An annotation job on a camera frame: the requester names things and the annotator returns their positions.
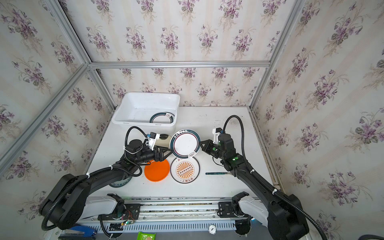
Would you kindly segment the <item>white plate green red rim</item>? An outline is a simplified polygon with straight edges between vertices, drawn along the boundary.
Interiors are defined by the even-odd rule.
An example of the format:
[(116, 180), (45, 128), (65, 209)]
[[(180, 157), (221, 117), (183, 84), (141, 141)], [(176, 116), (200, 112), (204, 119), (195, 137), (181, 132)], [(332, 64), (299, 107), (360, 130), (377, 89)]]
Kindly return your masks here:
[(180, 130), (171, 137), (170, 149), (176, 158), (192, 158), (200, 150), (200, 141), (197, 132), (190, 129)]

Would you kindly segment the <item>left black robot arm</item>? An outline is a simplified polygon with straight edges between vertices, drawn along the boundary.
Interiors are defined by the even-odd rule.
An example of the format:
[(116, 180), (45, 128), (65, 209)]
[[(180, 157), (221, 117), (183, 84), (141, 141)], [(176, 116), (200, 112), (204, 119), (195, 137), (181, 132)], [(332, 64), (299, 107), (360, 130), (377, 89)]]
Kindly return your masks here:
[(150, 161), (162, 162), (173, 154), (169, 148), (155, 146), (151, 149), (145, 143), (135, 150), (133, 143), (141, 141), (132, 140), (126, 145), (120, 160), (110, 167), (85, 175), (66, 174), (61, 177), (40, 205), (39, 214), (44, 217), (41, 229), (71, 228), (84, 212), (89, 195), (125, 177), (139, 177), (143, 172), (141, 166)]

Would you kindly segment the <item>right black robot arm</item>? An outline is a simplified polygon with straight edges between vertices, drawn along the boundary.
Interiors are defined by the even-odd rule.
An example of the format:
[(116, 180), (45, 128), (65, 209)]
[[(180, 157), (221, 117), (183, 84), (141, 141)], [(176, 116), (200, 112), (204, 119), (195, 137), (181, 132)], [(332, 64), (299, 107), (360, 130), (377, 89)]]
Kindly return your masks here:
[(229, 134), (199, 143), (202, 151), (220, 159), (224, 168), (241, 180), (261, 200), (266, 208), (267, 228), (274, 240), (298, 240), (309, 233), (301, 203), (294, 195), (287, 196), (274, 188), (251, 166), (244, 155), (237, 152)]

